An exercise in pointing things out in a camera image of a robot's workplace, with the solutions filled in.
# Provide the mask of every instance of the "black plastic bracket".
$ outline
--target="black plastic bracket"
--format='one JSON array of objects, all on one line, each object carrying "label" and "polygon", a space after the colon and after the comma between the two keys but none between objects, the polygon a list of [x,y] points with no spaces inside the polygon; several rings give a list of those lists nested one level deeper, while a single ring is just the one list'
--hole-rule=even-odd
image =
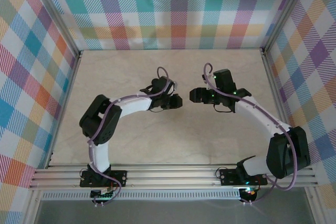
[{"label": "black plastic bracket", "polygon": [[182,98],[178,94],[168,94],[172,88],[175,91],[176,84],[172,80],[167,79],[165,76],[161,76],[159,79],[153,79],[152,85],[145,89],[141,89],[140,91],[145,94],[159,93],[164,89],[167,82],[169,82],[167,89],[162,94],[151,97],[152,102],[149,110],[157,107],[161,107],[163,110],[178,109],[182,107]]},{"label": "black plastic bracket", "polygon": [[[290,128],[288,134],[296,151],[298,170],[301,170],[310,165],[306,133],[301,127],[295,127]],[[294,172],[293,152],[284,134],[275,134],[271,138],[266,163],[270,172],[279,179]]]},{"label": "black plastic bracket", "polygon": [[[102,120],[99,113],[105,114],[106,109],[110,104],[111,102],[109,98],[103,94],[98,95],[94,99],[90,107],[79,121],[79,126],[82,128],[84,136],[94,136]],[[93,140],[95,145],[104,144],[112,137],[117,127],[121,112],[122,109],[117,105],[113,105],[112,108],[107,112],[104,124],[98,135]]]},{"label": "black plastic bracket", "polygon": [[[120,182],[121,186],[126,186],[127,171],[126,170],[111,170],[111,167],[104,172],[105,175],[115,178]],[[80,187],[116,187],[118,184],[108,178],[96,173],[89,165],[88,170],[84,170],[79,183]]]},{"label": "black plastic bracket", "polygon": [[262,175],[249,176],[242,181],[236,169],[220,169],[219,178],[222,186],[265,186],[267,179]]}]

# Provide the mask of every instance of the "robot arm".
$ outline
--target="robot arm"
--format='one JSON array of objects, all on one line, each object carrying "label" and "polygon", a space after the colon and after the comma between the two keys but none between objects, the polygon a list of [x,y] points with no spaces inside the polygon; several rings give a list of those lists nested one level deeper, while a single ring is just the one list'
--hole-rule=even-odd
[{"label": "robot arm", "polygon": [[242,114],[256,124],[269,145],[267,155],[248,157],[237,163],[236,171],[242,182],[248,181],[249,177],[260,174],[272,173],[276,178],[282,179],[293,173],[293,154],[289,142],[283,131],[274,124],[272,119],[278,122],[290,135],[296,150],[298,170],[310,165],[307,137],[301,127],[292,128],[273,115],[268,114],[269,116],[265,116],[261,113],[256,106],[263,108],[257,103],[255,98],[246,89],[236,88],[231,72],[228,69],[214,72],[213,77],[219,91],[244,98],[244,100],[251,103],[223,96],[208,88],[196,88],[190,91],[190,100],[213,104],[214,106],[222,104],[228,107],[231,112]]},{"label": "robot arm", "polygon": [[[163,93],[153,96],[162,91],[166,85],[167,88]],[[108,144],[117,127],[118,120],[123,116],[156,107],[161,107],[163,110],[180,108],[182,98],[178,94],[173,94],[175,87],[176,83],[166,77],[153,79],[150,86],[130,98],[119,100],[108,111],[107,108],[111,105],[110,99],[102,94],[97,96],[79,122],[86,137],[93,138],[96,134],[92,143],[89,143],[92,159],[90,166],[102,173],[110,168]],[[101,115],[105,117],[105,121],[99,130],[102,121]]]}]

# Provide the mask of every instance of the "plaid wallpaper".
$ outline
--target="plaid wallpaper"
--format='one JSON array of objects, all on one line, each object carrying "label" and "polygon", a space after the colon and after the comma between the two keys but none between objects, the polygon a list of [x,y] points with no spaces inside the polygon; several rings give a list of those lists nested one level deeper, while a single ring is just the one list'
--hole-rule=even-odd
[{"label": "plaid wallpaper", "polygon": [[299,0],[270,53],[289,120],[308,134],[336,221],[336,0]]},{"label": "plaid wallpaper", "polygon": [[272,30],[285,1],[54,0],[54,3],[80,49],[124,50],[258,48],[270,26]]},{"label": "plaid wallpaper", "polygon": [[0,223],[18,223],[43,165],[74,55],[40,0],[0,0]]}]

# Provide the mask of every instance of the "purple cable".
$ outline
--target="purple cable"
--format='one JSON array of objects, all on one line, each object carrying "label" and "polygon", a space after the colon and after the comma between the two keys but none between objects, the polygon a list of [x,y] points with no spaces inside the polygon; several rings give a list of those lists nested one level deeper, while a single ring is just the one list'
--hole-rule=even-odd
[{"label": "purple cable", "polygon": [[[163,67],[158,67],[158,68],[156,69],[156,74],[158,75],[158,78],[160,78],[160,75],[159,75],[159,70],[160,70],[160,69],[162,69],[162,70],[164,71],[164,73],[165,73],[165,75],[166,75],[166,78],[167,78],[167,82],[166,82],[165,87],[164,87],[160,92],[158,92],[158,93],[156,93],[156,94],[148,94],[148,95],[147,95],[147,94],[146,94],[146,95],[137,95],[137,94],[133,94],[133,95],[127,95],[127,96],[125,96],[125,97],[122,97],[122,98],[120,98],[120,99],[117,99],[117,100],[111,102],[111,104],[110,104],[110,105],[106,108],[106,110],[105,110],[104,116],[103,116],[103,118],[102,118],[102,120],[101,120],[101,122],[100,122],[100,124],[99,124],[99,127],[98,127],[97,131],[96,131],[95,134],[92,136],[92,138],[90,138],[90,139],[88,140],[88,142],[87,142],[87,143],[89,144],[89,157],[90,157],[90,166],[91,166],[91,168],[92,168],[96,173],[98,173],[99,175],[101,175],[101,176],[103,176],[103,177],[105,177],[105,178],[107,178],[107,179],[110,179],[110,180],[112,180],[113,182],[116,182],[116,183],[118,184],[118,187],[119,187],[118,192],[117,192],[111,199],[109,199],[108,201],[106,201],[104,204],[101,203],[101,206],[102,206],[102,207],[103,207],[104,205],[107,205],[107,204],[111,203],[111,202],[112,202],[112,201],[119,195],[119,193],[120,193],[120,191],[121,191],[121,183],[120,183],[118,180],[116,180],[115,178],[112,178],[112,177],[110,177],[110,176],[105,175],[104,173],[102,173],[101,171],[99,171],[99,170],[97,169],[97,167],[94,165],[94,163],[93,163],[93,150],[92,150],[92,145],[94,144],[94,143],[93,143],[93,140],[94,140],[94,139],[98,136],[98,134],[100,133],[100,131],[101,131],[103,125],[104,125],[104,122],[105,122],[105,120],[106,120],[106,116],[107,116],[108,112],[110,111],[110,109],[112,108],[112,106],[115,105],[117,102],[121,102],[121,101],[128,100],[128,99],[131,99],[131,98],[138,98],[138,97],[145,97],[145,98],[155,97],[155,96],[157,96],[157,95],[162,94],[162,93],[168,88],[168,85],[169,85],[169,82],[168,82],[168,79],[169,79],[168,72],[167,72],[167,70],[165,70]],[[94,203],[96,204],[96,206],[97,206],[96,198],[93,198],[93,202],[94,202]]]},{"label": "purple cable", "polygon": [[208,79],[208,76],[206,74],[206,67],[207,66],[210,66],[211,69],[210,69],[210,72],[212,72],[213,70],[213,66],[208,62],[204,65],[204,68],[203,68],[203,74],[204,74],[204,78],[205,78],[205,81],[207,82],[207,84],[213,89],[215,90],[218,94],[221,94],[221,95],[224,95],[226,97],[230,97],[230,98],[234,98],[234,99],[238,99],[239,101],[243,101],[243,102],[246,102],[247,104],[255,107],[257,110],[259,110],[264,116],[266,116],[268,119],[270,119],[272,121],[272,123],[274,123],[274,125],[276,127],[278,127],[283,133],[284,135],[286,136],[289,144],[290,144],[290,147],[291,147],[291,150],[292,150],[292,154],[293,154],[293,164],[294,164],[294,172],[293,172],[293,178],[292,178],[292,181],[290,182],[289,186],[287,187],[281,187],[279,185],[277,185],[277,179],[276,181],[273,181],[272,179],[270,179],[267,175],[266,175],[266,178],[273,184],[273,186],[271,187],[270,191],[273,190],[274,187],[277,187],[279,188],[280,190],[284,190],[284,191],[287,191],[287,190],[290,190],[294,184],[295,184],[295,181],[296,181],[296,178],[297,178],[297,173],[298,173],[298,161],[297,161],[297,157],[296,157],[296,151],[295,151],[295,148],[294,148],[294,144],[293,144],[293,141],[292,139],[290,138],[289,134],[287,133],[287,131],[284,129],[284,127],[282,127],[278,122],[277,120],[275,120],[270,114],[268,114],[267,111],[263,110],[261,107],[259,107],[258,105],[244,99],[244,98],[241,98],[241,97],[238,97],[236,95],[232,95],[232,94],[227,94],[227,93],[223,93],[223,92],[220,92],[215,86],[212,85],[212,83],[209,81]]}]

